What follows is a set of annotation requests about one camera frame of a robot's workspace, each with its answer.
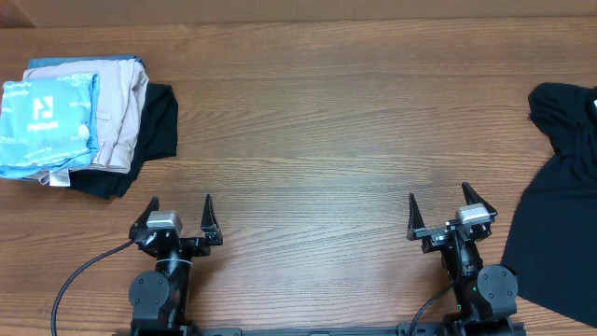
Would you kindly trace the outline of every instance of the light blue package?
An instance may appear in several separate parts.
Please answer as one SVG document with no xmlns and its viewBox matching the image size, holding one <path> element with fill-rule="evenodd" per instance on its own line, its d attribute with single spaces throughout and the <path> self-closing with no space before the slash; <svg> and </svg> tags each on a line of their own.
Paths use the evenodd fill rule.
<svg viewBox="0 0 597 336">
<path fill-rule="evenodd" d="M 88 166 L 99 149 L 91 106 L 95 74 L 4 84 L 0 177 Z"/>
</svg>

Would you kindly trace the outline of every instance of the clothing label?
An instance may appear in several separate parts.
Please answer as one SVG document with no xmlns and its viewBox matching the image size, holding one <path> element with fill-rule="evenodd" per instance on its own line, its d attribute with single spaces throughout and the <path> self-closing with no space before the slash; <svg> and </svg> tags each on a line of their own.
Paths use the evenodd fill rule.
<svg viewBox="0 0 597 336">
<path fill-rule="evenodd" d="M 49 185 L 51 187 L 70 187 L 71 177 L 68 174 L 68 169 L 63 169 L 58 172 L 49 172 Z"/>
</svg>

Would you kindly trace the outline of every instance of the wood grain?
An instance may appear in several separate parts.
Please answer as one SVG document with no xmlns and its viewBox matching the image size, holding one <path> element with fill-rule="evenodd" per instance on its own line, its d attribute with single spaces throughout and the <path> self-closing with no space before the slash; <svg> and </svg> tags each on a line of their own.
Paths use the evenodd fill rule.
<svg viewBox="0 0 597 336">
<path fill-rule="evenodd" d="M 31 21 L 13 0 L 0 0 L 0 28 L 30 28 Z"/>
<path fill-rule="evenodd" d="M 36 27 L 588 17 L 597 0 L 13 0 Z"/>
<path fill-rule="evenodd" d="M 225 245 L 197 260 L 189 315 L 203 327 L 388 326 L 447 279 L 406 240 L 407 196 L 429 226 L 469 181 L 500 216 L 479 244 L 499 262 L 522 190 L 552 155 L 528 120 L 544 81 L 597 82 L 595 19 L 164 25 L 2 31 L 0 80 L 34 57 L 134 53 L 180 104 L 178 156 L 148 162 L 127 195 L 0 181 L 0 335 L 49 335 L 63 281 L 120 245 L 153 195 L 198 233 L 211 193 Z M 64 297 L 62 335 L 131 319 L 133 248 Z M 454 310 L 452 296 L 424 320 Z M 531 335 L 595 334 L 519 300 Z"/>
</svg>

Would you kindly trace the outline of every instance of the black t-shirt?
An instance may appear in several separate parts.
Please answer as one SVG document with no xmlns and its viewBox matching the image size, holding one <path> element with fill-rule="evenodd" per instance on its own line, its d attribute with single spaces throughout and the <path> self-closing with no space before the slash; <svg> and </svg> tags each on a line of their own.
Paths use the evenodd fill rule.
<svg viewBox="0 0 597 336">
<path fill-rule="evenodd" d="M 91 195 L 109 199 L 124 196 L 137 179 L 145 161 L 176 156 L 178 103 L 172 87 L 147 84 L 146 103 L 141 114 L 137 146 L 127 174 L 83 170 L 72 172 L 71 187 Z"/>
<path fill-rule="evenodd" d="M 522 193 L 502 264 L 519 294 L 597 327 L 596 89 L 544 83 L 529 96 L 531 120 L 555 155 Z"/>
</svg>

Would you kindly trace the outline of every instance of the printed logo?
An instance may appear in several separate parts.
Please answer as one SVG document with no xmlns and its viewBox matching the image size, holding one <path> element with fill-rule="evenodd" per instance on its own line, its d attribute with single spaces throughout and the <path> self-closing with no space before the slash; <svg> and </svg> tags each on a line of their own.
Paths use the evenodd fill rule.
<svg viewBox="0 0 597 336">
<path fill-rule="evenodd" d="M 41 118 L 43 119 L 52 118 L 53 108 L 54 97 L 43 97 L 41 100 L 34 98 L 34 120 L 39 119 L 39 112 L 41 112 Z"/>
</svg>

